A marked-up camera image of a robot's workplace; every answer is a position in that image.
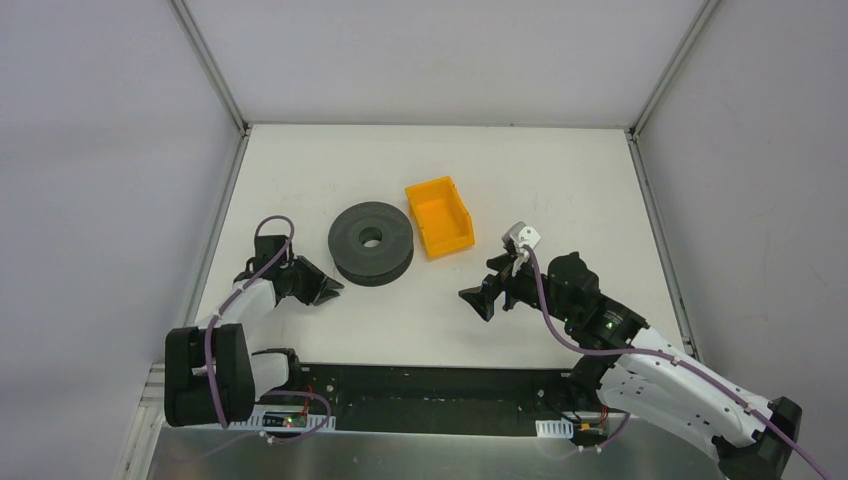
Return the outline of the black cable spool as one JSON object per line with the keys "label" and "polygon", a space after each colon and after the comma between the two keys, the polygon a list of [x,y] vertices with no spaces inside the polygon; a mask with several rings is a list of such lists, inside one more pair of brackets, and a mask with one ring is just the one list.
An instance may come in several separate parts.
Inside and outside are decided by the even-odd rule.
{"label": "black cable spool", "polygon": [[328,248],[345,279],[364,287],[384,286],[401,277],[412,262],[412,224],[393,205],[362,202],[333,221]]}

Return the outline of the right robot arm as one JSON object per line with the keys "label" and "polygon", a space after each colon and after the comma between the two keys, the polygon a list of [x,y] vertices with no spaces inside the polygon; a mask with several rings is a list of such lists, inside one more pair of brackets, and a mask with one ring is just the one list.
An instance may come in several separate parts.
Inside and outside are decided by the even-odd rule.
{"label": "right robot arm", "polygon": [[662,428],[715,460],[728,479],[779,479],[797,441],[802,409],[769,400],[721,377],[665,339],[626,305],[603,294],[579,254],[554,258],[546,273],[533,260],[513,267],[504,253],[492,274],[458,295],[484,319],[505,299],[542,312],[549,330],[581,355],[567,384],[583,410],[599,403]]}

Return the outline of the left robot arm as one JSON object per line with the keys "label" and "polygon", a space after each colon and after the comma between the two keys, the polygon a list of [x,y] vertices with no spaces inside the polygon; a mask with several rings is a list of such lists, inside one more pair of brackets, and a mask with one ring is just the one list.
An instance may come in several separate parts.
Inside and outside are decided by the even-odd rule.
{"label": "left robot arm", "polygon": [[293,404],[306,388],[292,348],[260,347],[259,324],[285,298],[318,306],[343,286],[303,256],[286,235],[257,235],[254,255],[228,297],[193,325],[165,338],[164,413],[172,427],[247,420],[270,394]]}

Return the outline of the yellow plastic bin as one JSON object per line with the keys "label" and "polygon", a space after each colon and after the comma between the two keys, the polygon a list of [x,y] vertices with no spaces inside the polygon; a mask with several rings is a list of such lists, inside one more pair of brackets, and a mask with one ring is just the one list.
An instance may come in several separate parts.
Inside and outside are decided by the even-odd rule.
{"label": "yellow plastic bin", "polygon": [[429,259],[475,245],[471,215],[449,176],[408,186],[405,194]]}

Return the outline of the left controller board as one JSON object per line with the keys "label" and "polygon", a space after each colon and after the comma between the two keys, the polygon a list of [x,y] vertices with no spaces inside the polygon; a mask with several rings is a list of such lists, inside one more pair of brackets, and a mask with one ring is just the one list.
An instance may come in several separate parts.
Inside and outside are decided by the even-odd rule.
{"label": "left controller board", "polygon": [[266,411],[262,415],[262,426],[271,431],[303,430],[307,424],[308,415],[302,412]]}

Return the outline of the controller board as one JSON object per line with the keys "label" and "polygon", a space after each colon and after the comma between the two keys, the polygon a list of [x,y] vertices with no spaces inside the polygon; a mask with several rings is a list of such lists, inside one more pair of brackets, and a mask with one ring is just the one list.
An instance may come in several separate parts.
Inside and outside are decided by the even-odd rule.
{"label": "controller board", "polygon": [[610,436],[609,425],[605,416],[592,420],[573,419],[571,423],[573,426],[571,441],[576,446],[592,447],[603,443]]}
{"label": "controller board", "polygon": [[302,412],[266,411],[262,415],[262,426],[271,431],[303,430],[307,424],[308,415]]}

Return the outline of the right controller board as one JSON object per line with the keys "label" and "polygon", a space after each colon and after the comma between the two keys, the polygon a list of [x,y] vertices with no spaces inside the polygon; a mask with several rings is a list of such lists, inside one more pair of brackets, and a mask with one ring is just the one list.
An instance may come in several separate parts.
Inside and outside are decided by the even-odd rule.
{"label": "right controller board", "polygon": [[603,443],[610,436],[609,425],[605,416],[592,420],[573,419],[571,423],[573,426],[571,441],[576,446],[592,447]]}

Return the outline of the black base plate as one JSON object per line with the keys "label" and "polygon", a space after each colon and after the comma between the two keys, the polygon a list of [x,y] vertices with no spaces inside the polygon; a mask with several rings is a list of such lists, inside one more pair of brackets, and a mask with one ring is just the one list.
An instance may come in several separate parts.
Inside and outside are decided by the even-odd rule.
{"label": "black base plate", "polygon": [[323,395],[341,431],[529,437],[602,407],[567,369],[304,364],[295,387]]}

